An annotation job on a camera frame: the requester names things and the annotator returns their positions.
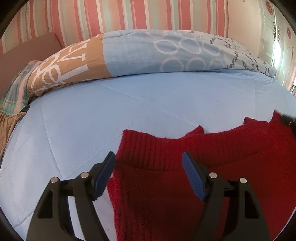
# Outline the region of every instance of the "comforter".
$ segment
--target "comforter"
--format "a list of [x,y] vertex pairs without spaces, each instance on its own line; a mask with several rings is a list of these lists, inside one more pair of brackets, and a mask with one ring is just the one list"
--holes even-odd
[[[0,111],[18,114],[26,103],[46,92],[91,79],[215,69],[245,69],[275,76],[274,68],[233,39],[194,31],[114,31],[29,63],[26,74],[23,71],[23,77],[15,79],[1,100]],[[8,140],[4,137],[9,137],[14,121],[1,122],[1,155]]]
[[[199,125],[206,133],[227,131],[246,116],[269,122],[275,109],[296,116],[296,99],[275,79],[234,69],[92,80],[30,105],[0,168],[0,206],[23,239],[49,180],[75,178],[109,151],[116,153],[125,129],[176,139]],[[74,199],[69,202],[75,234],[83,239]],[[108,192],[94,205],[109,239],[116,240]]]

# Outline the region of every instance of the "metal screw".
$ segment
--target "metal screw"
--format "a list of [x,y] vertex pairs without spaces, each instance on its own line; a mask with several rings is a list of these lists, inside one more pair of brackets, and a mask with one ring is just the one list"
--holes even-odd
[[209,177],[210,177],[210,178],[217,178],[218,175],[217,175],[217,173],[215,173],[215,172],[211,172],[211,173],[209,174]]
[[58,177],[53,177],[52,179],[50,179],[51,183],[56,183],[59,180]]
[[87,178],[89,176],[88,172],[83,172],[80,174],[81,178]]
[[246,180],[244,177],[242,177],[239,181],[240,181],[241,183],[243,183],[243,184],[246,184],[246,183],[247,183],[247,180]]

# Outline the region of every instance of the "brown fabric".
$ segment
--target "brown fabric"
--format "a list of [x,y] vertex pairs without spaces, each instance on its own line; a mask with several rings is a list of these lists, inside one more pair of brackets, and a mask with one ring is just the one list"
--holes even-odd
[[54,33],[33,38],[0,56],[0,97],[13,78],[32,60],[45,60],[62,49]]
[[21,112],[16,115],[7,115],[0,112],[0,164],[9,137],[16,123],[25,116],[26,112]]
[[30,98],[69,84],[112,77],[105,64],[103,35],[72,44],[43,61],[29,78]]

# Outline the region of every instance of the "plaid fabric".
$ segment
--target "plaid fabric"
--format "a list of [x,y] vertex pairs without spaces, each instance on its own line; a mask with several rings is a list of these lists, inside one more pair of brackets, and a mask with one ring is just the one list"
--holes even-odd
[[0,112],[7,115],[18,114],[25,107],[29,92],[27,89],[28,79],[31,73],[42,61],[30,61],[12,80],[11,85],[0,100]]

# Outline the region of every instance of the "striped wallpaper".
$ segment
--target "striped wallpaper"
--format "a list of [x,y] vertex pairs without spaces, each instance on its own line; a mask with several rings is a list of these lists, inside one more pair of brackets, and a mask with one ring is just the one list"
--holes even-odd
[[0,39],[0,54],[54,32],[62,45],[113,30],[196,30],[227,37],[227,0],[29,0]]

